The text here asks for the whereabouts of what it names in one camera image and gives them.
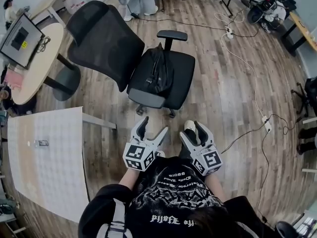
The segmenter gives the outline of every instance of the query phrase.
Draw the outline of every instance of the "extension cord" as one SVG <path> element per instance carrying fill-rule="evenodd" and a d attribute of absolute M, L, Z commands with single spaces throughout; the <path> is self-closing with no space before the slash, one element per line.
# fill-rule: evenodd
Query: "extension cord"
<path fill-rule="evenodd" d="M 226 29 L 227 29 L 227 37 L 229 39 L 233 39 L 232 29 L 229 27 L 226 27 Z"/>
<path fill-rule="evenodd" d="M 265 127 L 267 133 L 269 133 L 269 132 L 272 130 L 272 126 L 271 126 L 271 124 L 269 123 L 269 120 L 267 119 L 266 116 L 262 117 L 261 120 L 262 120 L 262 122 L 264 123 L 264 127 Z"/>

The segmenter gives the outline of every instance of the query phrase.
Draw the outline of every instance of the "wooden floor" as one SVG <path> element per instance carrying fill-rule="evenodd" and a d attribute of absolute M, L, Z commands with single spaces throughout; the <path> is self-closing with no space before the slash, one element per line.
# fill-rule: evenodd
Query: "wooden floor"
<path fill-rule="evenodd" d="M 121 14 L 124 7 L 117 0 L 105 0 L 115 5 Z M 164 0 L 165 13 L 147 17 L 158 20 L 172 18 L 186 23 L 209 25 L 223 28 L 222 22 L 214 18 L 215 12 L 226 14 L 220 0 Z M 240 0 L 232 0 L 230 7 L 237 13 L 243 5 Z M 67 13 L 61 13 L 64 20 Z M 148 136 L 155 135 L 168 125 L 169 135 L 163 148 L 168 157 L 178 155 L 181 141 L 178 132 L 187 119 L 198 120 L 214 134 L 219 151 L 224 150 L 242 133 L 261 126 L 261 115 L 254 99 L 255 79 L 251 69 L 231 55 L 221 43 L 225 33 L 198 26 L 188 26 L 172 21 L 146 22 L 132 20 L 128 25 L 145 42 L 146 49 L 158 45 L 156 33 L 171 29 L 186 32 L 187 42 L 174 41 L 172 49 L 188 53 L 196 58 L 194 78 L 188 97 L 177 111 L 175 119 L 168 117 L 168 110 L 148 109 L 150 117 L 147 127 Z M 248 22 L 230 25 L 236 34 L 253 35 L 258 26 Z M 291 89 L 296 82 L 305 82 L 303 70 L 297 59 L 291 57 L 273 34 L 263 29 L 254 38 L 234 37 L 227 47 L 241 56 L 254 67 L 257 75 L 257 101 L 267 117 L 278 114 L 285 118 L 290 126 L 296 120 L 295 108 L 298 99 L 292 99 Z M 72 38 L 65 33 L 60 53 L 67 54 Z M 50 72 L 54 78 L 61 64 L 56 61 Z M 118 182 L 126 168 L 122 160 L 125 142 L 130 130 L 140 119 L 135 113 L 137 104 L 130 101 L 125 92 L 120 93 L 115 82 L 107 76 L 88 68 L 81 68 L 80 87 L 68 101 L 60 103 L 52 95 L 52 89 L 43 85 L 38 93 L 37 111 L 49 111 L 61 108 L 83 106 L 85 113 L 109 120 L 117 124 L 117 132 L 112 133 L 99 127 L 85 127 L 85 162 L 90 197 L 94 197 L 102 186 Z M 266 137 L 264 151 L 269 161 L 269 172 L 262 191 L 260 210 L 273 225 L 279 220 L 294 221 L 299 214 L 313 202 L 317 195 L 314 175 L 302 173 L 301 168 L 316 165 L 316 153 L 303 156 L 296 153 L 297 134 L 302 125 L 295 127 L 283 136 L 283 121 L 273 117 L 270 120 L 272 132 Z M 217 172 L 228 198 L 238 195 L 248 197 L 256 208 L 260 196 L 260 187 L 264 180 L 267 165 L 261 151 L 261 142 L 265 129 L 253 132 L 237 141 L 222 155 L 224 165 Z M 2 172 L 6 190 L 21 202 L 21 220 L 29 225 L 33 237 L 77 237 L 77 224 L 34 204 L 19 194 L 13 185 L 8 161 L 7 145 L 4 145 Z"/>

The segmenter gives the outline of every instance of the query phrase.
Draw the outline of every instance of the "chair caster wheel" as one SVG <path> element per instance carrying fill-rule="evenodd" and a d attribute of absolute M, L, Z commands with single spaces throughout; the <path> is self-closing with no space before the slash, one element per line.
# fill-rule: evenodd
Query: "chair caster wheel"
<path fill-rule="evenodd" d="M 143 115 L 143 113 L 144 113 L 144 111 L 143 111 L 143 110 L 138 110 L 138 111 L 137 111 L 137 114 L 138 114 L 139 116 L 142 116 L 142 115 Z"/>

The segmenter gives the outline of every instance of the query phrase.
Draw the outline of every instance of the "black bag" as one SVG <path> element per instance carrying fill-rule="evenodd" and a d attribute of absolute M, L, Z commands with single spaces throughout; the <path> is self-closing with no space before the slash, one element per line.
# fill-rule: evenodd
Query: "black bag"
<path fill-rule="evenodd" d="M 173 84 L 174 69 L 166 58 L 161 43 L 156 48 L 150 49 L 150 52 L 153 68 L 150 77 L 146 80 L 146 91 L 164 97 Z"/>

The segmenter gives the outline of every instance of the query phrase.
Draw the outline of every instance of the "person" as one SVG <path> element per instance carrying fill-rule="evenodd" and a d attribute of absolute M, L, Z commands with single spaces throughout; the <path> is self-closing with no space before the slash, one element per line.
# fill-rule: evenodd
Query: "person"
<path fill-rule="evenodd" d="M 11 89 L 8 86 L 0 87 L 0 101 L 5 110 L 9 112 L 10 115 L 18 116 L 30 115 L 36 106 L 36 95 L 34 95 L 27 103 L 23 105 L 17 105 L 11 96 Z"/>
<path fill-rule="evenodd" d="M 9 29 L 13 21 L 15 21 L 17 18 L 17 10 L 13 7 L 12 1 L 13 0 L 6 0 L 3 4 L 6 30 Z"/>
<path fill-rule="evenodd" d="M 195 123 L 184 127 L 197 144 Z M 227 200 L 217 176 L 203 177 L 191 163 L 182 145 L 179 156 L 156 157 L 145 172 L 128 169 L 119 184 L 102 187 L 87 205 L 78 237 L 110 237 L 110 231 L 127 238 L 260 237 L 262 223 L 246 197 Z"/>
<path fill-rule="evenodd" d="M 282 25 L 286 17 L 284 5 L 279 1 L 276 1 L 275 3 L 276 8 L 272 12 L 269 10 L 269 13 L 265 13 L 261 21 L 261 26 L 267 33 L 271 32 L 270 28 L 276 29 Z"/>
<path fill-rule="evenodd" d="M 299 155 L 302 155 L 303 153 L 316 149 L 317 145 L 317 127 L 309 128 L 309 129 L 301 129 L 298 138 L 299 139 L 309 139 L 309 138 L 315 138 L 314 142 L 308 142 L 305 144 L 298 144 L 297 145 L 297 152 Z"/>
<path fill-rule="evenodd" d="M 140 14 L 141 7 L 143 7 L 145 16 L 155 14 L 159 9 L 155 5 L 155 0 L 130 0 L 126 5 L 124 21 L 130 21 L 133 18 L 132 13 Z"/>

